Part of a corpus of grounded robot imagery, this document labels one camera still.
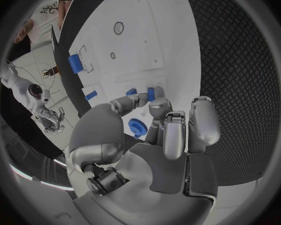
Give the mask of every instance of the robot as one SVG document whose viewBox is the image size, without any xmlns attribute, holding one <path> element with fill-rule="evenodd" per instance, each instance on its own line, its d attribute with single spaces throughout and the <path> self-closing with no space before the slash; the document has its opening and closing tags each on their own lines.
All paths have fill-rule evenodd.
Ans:
<svg viewBox="0 0 281 225">
<path fill-rule="evenodd" d="M 217 179 L 205 153 L 220 139 L 214 103 L 206 96 L 191 102 L 186 149 L 186 114 L 173 110 L 161 90 L 149 104 L 153 120 L 145 142 L 124 155 L 122 117 L 143 107 L 148 94 L 99 104 L 76 124 L 69 159 L 77 171 L 89 173 L 89 191 L 75 205 L 90 224 L 199 225 L 215 205 Z"/>
<path fill-rule="evenodd" d="M 60 115 L 45 107 L 50 100 L 50 91 L 22 78 L 18 75 L 16 66 L 10 63 L 4 67 L 0 75 L 2 84 L 12 90 L 14 98 L 35 115 L 37 122 L 46 134 L 57 135 L 65 126 L 61 122 L 65 118 L 62 107 L 59 108 Z"/>
</svg>

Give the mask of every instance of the blue gear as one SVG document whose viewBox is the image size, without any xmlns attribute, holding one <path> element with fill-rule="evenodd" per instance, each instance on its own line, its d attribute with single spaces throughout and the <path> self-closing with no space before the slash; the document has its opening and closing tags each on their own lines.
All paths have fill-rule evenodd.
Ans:
<svg viewBox="0 0 281 225">
<path fill-rule="evenodd" d="M 148 128 L 146 124 L 144 124 L 141 120 L 138 120 L 136 118 L 130 119 L 128 122 L 129 128 L 131 132 L 134 133 L 134 138 L 138 139 L 143 135 L 146 135 L 148 132 Z"/>
</svg>

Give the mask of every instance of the wire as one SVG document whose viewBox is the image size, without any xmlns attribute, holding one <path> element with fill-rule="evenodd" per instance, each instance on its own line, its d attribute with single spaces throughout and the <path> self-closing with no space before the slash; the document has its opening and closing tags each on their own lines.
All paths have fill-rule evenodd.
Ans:
<svg viewBox="0 0 281 225">
<path fill-rule="evenodd" d="M 6 59 L 6 61 L 7 61 L 8 63 L 12 64 L 13 66 L 15 66 L 15 67 L 18 68 L 18 69 L 23 69 L 23 70 L 25 70 L 27 73 L 30 74 L 31 77 L 33 77 L 33 78 L 35 79 L 35 81 L 36 81 L 38 84 L 43 85 L 43 86 L 49 88 L 48 90 L 50 90 L 50 89 L 57 89 L 57 91 L 51 93 L 51 95 L 52 95 L 52 94 L 55 94 L 55 93 L 58 93 L 58 92 L 60 91 L 58 88 L 53 87 L 53 84 L 54 84 L 54 82 L 55 82 L 55 73 L 54 73 L 54 78 L 53 78 L 53 82 L 52 82 L 51 86 L 47 86 L 47 85 L 45 85 L 45 84 L 40 83 L 29 71 L 27 71 L 27 70 L 25 69 L 26 67 L 28 67 L 28 66 L 30 66 L 30 65 L 34 65 L 34 64 L 47 64 L 47 63 L 45 63 L 45 62 L 34 62 L 34 63 L 30 63 L 30 64 L 28 64 L 28 65 L 25 65 L 25 66 L 23 66 L 23 67 L 19 67 L 19 66 L 14 65 L 11 61 L 9 61 L 9 60 L 7 60 L 7 59 Z"/>
</svg>

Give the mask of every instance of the blue block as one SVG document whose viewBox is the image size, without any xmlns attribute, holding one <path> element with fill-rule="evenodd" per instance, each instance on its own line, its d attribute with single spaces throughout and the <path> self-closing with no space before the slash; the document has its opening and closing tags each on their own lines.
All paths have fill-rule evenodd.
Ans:
<svg viewBox="0 0 281 225">
<path fill-rule="evenodd" d="M 155 100 L 154 88 L 148 88 L 148 101 L 152 102 L 154 100 Z"/>
<path fill-rule="evenodd" d="M 74 54 L 72 56 L 69 56 L 68 61 L 69 61 L 69 64 L 70 64 L 71 68 L 73 69 L 74 74 L 77 74 L 77 73 L 84 70 L 83 67 L 82 67 L 82 64 L 80 62 L 78 54 Z"/>
<path fill-rule="evenodd" d="M 92 99 L 93 97 L 95 97 L 97 95 L 98 95 L 98 93 L 96 91 L 93 91 L 90 94 L 85 96 L 85 100 L 88 101 L 88 100 Z"/>
<path fill-rule="evenodd" d="M 135 88 L 130 89 L 128 92 L 126 92 L 126 95 L 132 95 L 132 94 L 137 94 L 137 90 Z"/>
</svg>

